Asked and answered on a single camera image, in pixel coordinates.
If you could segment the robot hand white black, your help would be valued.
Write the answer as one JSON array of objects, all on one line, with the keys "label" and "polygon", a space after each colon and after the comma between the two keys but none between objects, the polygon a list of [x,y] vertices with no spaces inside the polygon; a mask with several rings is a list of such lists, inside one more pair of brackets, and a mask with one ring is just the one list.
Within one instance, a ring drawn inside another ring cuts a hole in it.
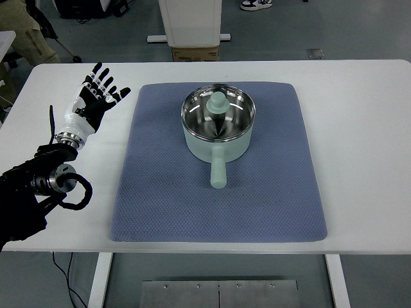
[{"label": "robot hand white black", "polygon": [[73,102],[65,114],[65,126],[57,133],[59,143],[85,144],[88,136],[96,133],[106,111],[116,106],[130,92],[130,88],[117,89],[109,68],[98,62],[77,88]]}]

